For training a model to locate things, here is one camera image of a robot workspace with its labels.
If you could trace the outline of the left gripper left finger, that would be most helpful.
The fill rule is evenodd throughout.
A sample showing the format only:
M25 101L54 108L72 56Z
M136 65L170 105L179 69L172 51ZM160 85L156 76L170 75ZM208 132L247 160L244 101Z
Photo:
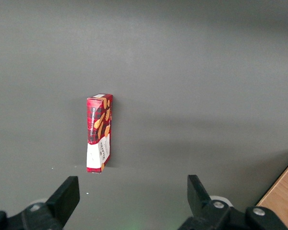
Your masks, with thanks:
M29 205L21 218L25 230L62 230L80 201L79 180L69 176L46 202Z

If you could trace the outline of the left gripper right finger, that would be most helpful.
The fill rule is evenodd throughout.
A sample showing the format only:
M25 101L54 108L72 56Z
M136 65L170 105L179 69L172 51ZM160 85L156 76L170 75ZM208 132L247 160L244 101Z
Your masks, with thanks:
M224 230L230 219L230 206L212 200L197 175L188 175L187 198L193 216L183 224L183 230Z

